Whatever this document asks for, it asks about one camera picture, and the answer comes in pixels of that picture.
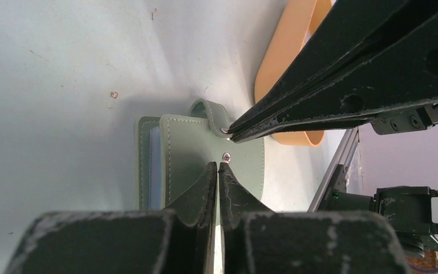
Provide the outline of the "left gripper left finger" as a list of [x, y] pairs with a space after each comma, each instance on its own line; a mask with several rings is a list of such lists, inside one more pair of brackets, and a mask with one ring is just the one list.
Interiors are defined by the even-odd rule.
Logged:
[[212, 273], [217, 165], [165, 208], [55, 211], [23, 234], [6, 273]]

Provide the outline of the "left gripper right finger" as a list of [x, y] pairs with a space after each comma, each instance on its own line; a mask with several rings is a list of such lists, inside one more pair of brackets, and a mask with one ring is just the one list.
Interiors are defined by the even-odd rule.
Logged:
[[218, 168], [225, 273], [410, 273], [386, 219], [368, 211], [274, 212]]

